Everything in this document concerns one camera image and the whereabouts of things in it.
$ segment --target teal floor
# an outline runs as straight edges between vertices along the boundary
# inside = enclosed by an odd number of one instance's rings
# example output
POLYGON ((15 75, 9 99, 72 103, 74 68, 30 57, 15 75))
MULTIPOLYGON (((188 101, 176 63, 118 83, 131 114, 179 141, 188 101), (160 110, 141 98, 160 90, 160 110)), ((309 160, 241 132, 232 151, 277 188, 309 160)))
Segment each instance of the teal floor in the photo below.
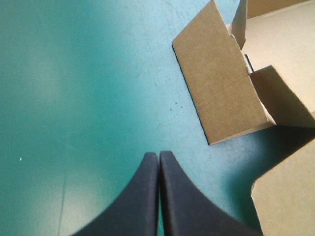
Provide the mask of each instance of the teal floor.
MULTIPOLYGON (((74 233, 145 152, 165 149, 207 197, 259 229, 252 182, 309 131, 207 145, 171 47, 206 2, 1 1, 0 235, 74 233)), ((231 22, 238 0, 217 3, 231 22)))

